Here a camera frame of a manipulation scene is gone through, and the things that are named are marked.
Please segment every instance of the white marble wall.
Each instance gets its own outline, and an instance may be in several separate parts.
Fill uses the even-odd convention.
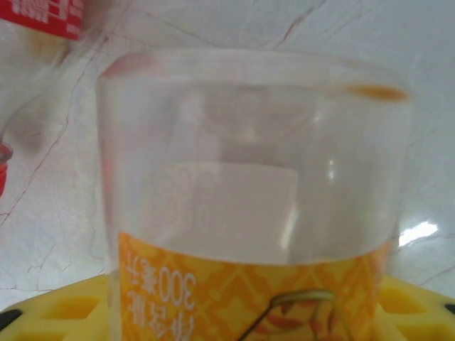
[[[390,272],[455,296],[453,0],[135,0],[63,79],[23,108],[0,200],[0,309],[102,273],[97,74],[158,47],[261,48],[361,58],[417,96]]]

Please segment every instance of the red packaging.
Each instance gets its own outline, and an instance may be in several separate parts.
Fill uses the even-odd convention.
[[[84,0],[0,0],[0,18],[67,39],[79,38]]]

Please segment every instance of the yellow tray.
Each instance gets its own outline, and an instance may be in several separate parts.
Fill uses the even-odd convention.
[[[98,276],[13,305],[1,314],[0,341],[107,341],[106,296]],[[455,300],[386,277],[374,341],[405,340],[454,341]]]

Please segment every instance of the black object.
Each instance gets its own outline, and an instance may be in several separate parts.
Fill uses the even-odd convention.
[[[444,307],[455,315],[455,304],[447,303]]]
[[[19,309],[8,310],[0,313],[0,332],[8,327],[12,322],[21,317],[22,311]]]

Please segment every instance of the yellow label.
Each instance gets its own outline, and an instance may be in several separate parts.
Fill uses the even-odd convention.
[[[369,340],[389,248],[268,266],[201,259],[121,233],[122,339]]]

